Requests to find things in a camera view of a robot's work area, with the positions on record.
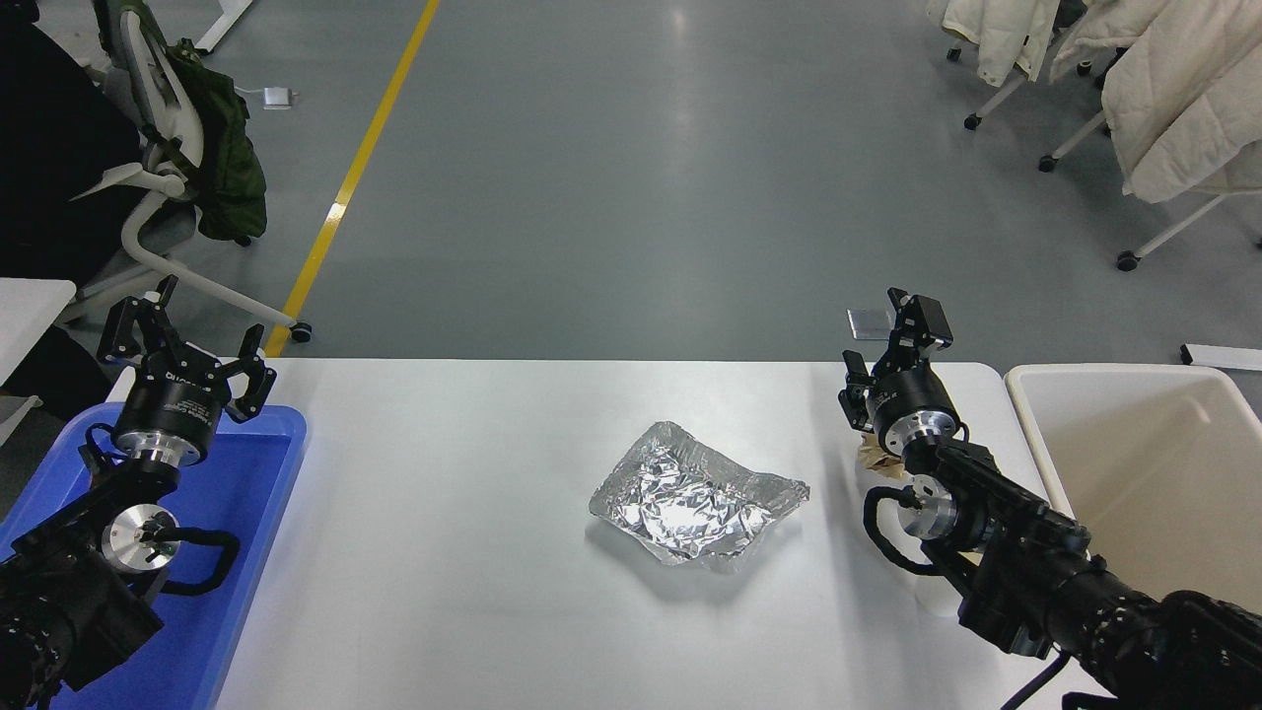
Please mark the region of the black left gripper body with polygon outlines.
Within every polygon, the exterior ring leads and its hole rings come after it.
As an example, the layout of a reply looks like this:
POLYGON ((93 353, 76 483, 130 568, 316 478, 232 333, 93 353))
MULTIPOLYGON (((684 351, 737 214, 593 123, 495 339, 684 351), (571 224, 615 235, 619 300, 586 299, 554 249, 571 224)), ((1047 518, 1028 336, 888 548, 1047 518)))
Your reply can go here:
POLYGON ((207 457, 228 399, 222 367, 197 346, 139 356, 114 448, 127 457, 207 457))

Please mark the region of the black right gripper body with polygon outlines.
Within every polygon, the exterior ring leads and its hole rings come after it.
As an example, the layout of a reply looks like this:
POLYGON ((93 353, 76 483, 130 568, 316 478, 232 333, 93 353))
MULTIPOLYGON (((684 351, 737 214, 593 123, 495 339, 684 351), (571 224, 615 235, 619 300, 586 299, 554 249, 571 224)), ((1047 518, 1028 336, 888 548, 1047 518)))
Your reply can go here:
POLYGON ((911 441, 952 439, 960 430, 949 391, 929 367, 883 376, 870 388, 866 409, 880 448, 892 455, 911 441))

